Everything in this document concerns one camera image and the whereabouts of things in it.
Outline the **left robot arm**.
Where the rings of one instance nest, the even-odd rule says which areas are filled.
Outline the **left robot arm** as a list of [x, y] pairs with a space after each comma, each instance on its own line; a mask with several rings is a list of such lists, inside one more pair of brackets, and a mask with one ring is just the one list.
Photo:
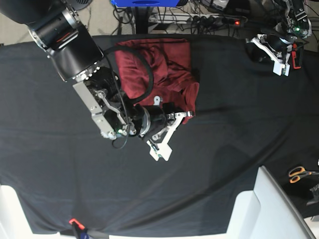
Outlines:
[[303, 0], [282, 0], [275, 4], [280, 21], [273, 28], [247, 39], [247, 53], [255, 62], [279, 60], [285, 64], [292, 58], [293, 68], [301, 68], [306, 38], [312, 34], [312, 24]]

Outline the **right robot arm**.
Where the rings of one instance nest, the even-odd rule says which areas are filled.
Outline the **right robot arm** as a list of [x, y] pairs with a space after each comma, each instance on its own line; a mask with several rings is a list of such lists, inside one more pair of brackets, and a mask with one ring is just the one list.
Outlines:
[[[24, 24], [33, 41], [47, 54], [62, 78], [75, 80], [74, 89], [91, 112], [101, 135], [110, 140], [138, 136], [152, 149], [167, 143], [184, 118], [193, 112], [174, 110], [158, 103], [141, 106], [154, 87], [154, 74], [145, 57], [127, 46], [102, 50], [81, 22], [76, 10], [65, 0], [3, 0], [0, 11]], [[110, 53], [125, 51], [137, 57], [149, 77], [146, 90], [129, 99], [121, 90], [112, 66], [102, 66]]]

